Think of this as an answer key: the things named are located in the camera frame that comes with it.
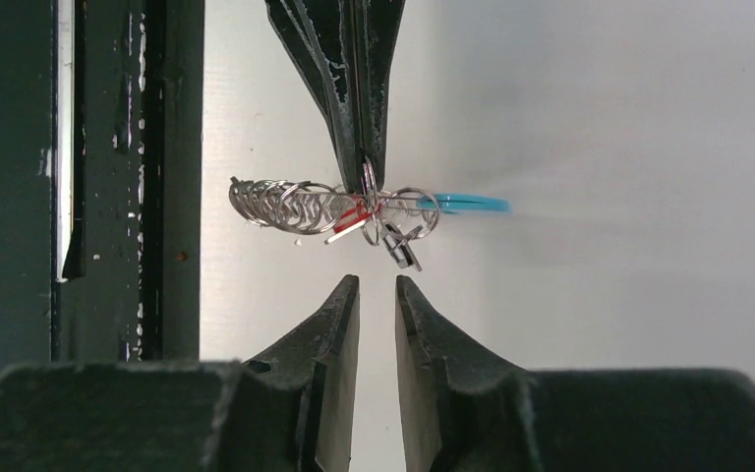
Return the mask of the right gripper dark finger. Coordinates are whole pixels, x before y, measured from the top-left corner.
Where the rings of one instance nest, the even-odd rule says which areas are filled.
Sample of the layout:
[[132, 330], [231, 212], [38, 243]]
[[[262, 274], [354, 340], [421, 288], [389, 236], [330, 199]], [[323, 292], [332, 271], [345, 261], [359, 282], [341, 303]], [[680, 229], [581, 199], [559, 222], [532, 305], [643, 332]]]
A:
[[345, 471], [359, 279], [240, 361], [51, 363], [0, 375], [0, 471]]

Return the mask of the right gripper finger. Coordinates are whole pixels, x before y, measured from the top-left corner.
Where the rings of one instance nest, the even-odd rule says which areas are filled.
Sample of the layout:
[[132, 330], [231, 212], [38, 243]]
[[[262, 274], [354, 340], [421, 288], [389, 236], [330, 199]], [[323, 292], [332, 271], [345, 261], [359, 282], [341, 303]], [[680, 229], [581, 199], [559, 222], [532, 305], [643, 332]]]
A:
[[410, 471], [755, 471], [755, 383], [734, 370], [523, 369], [398, 276]]

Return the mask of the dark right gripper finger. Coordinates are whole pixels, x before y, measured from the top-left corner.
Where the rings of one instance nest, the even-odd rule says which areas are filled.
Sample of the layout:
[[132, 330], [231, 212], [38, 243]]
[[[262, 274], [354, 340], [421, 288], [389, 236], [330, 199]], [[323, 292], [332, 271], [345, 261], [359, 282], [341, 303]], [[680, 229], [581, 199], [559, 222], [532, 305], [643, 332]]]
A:
[[265, 3], [268, 19], [328, 129], [345, 190], [363, 191], [362, 127], [350, 1]]
[[360, 149], [379, 189], [385, 173], [389, 77], [404, 5], [404, 0], [354, 3]]

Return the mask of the red tagged key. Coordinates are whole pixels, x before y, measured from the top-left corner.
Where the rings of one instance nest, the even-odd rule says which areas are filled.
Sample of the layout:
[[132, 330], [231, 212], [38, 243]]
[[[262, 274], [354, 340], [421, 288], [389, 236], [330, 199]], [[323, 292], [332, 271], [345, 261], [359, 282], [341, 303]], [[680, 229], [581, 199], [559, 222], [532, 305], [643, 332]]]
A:
[[[360, 230], [365, 240], [372, 246], [379, 245], [380, 228], [378, 216], [382, 210], [382, 203], [375, 205], [367, 204], [364, 200], [358, 200], [352, 207], [345, 210], [332, 227], [332, 234], [323, 241], [325, 245], [330, 245], [342, 237]], [[366, 230], [366, 224], [371, 222], [375, 228], [375, 236], [372, 237]]]

